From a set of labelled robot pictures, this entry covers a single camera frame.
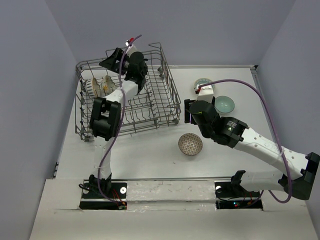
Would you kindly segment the brown patterned bowl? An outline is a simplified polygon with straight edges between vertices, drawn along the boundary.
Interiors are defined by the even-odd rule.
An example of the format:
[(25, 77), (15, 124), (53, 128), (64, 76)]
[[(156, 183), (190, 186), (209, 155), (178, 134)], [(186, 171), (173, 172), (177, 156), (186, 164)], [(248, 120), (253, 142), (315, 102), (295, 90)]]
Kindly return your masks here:
[(195, 156), (203, 149), (201, 138), (194, 133), (185, 133), (178, 140), (179, 150), (187, 156)]

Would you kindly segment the teal yellow sun bowl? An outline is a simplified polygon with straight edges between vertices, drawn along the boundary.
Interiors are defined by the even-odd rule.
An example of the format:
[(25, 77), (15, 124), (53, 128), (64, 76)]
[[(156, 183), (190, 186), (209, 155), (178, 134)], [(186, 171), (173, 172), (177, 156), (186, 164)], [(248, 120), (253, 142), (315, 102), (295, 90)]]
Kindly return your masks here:
[(208, 83), (212, 83), (213, 81), (209, 78), (199, 78), (194, 82), (194, 92), (196, 94), (199, 93), (199, 86), (204, 85), (204, 84), (208, 84)]

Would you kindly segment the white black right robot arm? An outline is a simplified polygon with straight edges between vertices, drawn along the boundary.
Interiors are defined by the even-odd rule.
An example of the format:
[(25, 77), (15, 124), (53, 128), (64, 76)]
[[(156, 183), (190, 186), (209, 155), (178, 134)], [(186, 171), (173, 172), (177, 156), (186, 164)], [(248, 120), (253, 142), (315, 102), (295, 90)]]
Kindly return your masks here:
[(215, 143), (235, 149), (269, 164), (273, 171), (238, 170), (226, 191), (235, 196), (246, 192), (282, 191), (299, 200), (309, 200), (320, 164), (314, 152), (298, 153), (257, 133), (246, 123), (220, 116), (214, 105), (204, 100), (184, 100), (184, 121), (198, 126), (201, 135)]

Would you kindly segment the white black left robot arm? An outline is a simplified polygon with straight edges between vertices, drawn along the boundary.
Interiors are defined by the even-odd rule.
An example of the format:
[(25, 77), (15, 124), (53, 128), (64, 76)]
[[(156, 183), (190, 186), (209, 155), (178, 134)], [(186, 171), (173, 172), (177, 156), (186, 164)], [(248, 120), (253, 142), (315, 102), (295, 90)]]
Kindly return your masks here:
[(147, 59), (140, 51), (115, 51), (99, 66), (124, 76), (120, 86), (105, 97), (97, 97), (93, 102), (89, 127), (94, 136), (93, 174), (89, 176), (88, 186), (97, 196), (108, 199), (112, 188), (111, 149), (118, 137), (128, 100), (143, 90), (148, 75)]

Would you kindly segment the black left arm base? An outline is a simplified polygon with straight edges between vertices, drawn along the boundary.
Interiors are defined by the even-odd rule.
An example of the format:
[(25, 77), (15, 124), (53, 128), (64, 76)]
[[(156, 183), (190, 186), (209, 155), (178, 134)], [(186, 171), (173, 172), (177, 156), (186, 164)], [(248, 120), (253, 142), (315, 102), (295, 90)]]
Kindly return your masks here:
[(127, 209), (127, 183), (112, 181), (108, 193), (104, 193), (110, 200), (101, 195), (96, 183), (90, 184), (88, 180), (78, 185), (81, 189), (79, 208), (82, 210), (126, 210)]

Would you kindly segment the orange flower bowl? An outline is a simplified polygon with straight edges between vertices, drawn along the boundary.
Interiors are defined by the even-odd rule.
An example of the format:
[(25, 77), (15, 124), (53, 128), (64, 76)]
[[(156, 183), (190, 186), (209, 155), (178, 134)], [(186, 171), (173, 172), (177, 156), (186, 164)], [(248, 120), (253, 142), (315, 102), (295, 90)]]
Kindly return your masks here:
[(109, 75), (105, 75), (100, 83), (100, 94), (102, 97), (110, 95), (116, 89), (115, 83)]

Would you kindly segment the plain teal bowl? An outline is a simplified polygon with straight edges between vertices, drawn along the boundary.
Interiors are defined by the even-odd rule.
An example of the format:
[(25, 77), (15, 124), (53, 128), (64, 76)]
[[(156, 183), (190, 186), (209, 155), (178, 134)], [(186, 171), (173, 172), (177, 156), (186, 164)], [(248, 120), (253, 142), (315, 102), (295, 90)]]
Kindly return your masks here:
[(215, 99), (214, 107), (221, 114), (229, 114), (235, 109), (235, 103), (230, 97), (222, 95)]

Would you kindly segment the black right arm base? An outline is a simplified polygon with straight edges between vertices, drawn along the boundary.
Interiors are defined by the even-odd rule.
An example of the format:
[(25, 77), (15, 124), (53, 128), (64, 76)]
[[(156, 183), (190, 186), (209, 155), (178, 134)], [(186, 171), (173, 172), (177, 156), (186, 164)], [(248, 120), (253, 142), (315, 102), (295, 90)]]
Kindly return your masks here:
[(218, 181), (215, 185), (215, 206), (218, 210), (263, 209), (260, 192), (247, 191), (243, 187), (232, 187), (229, 181)]

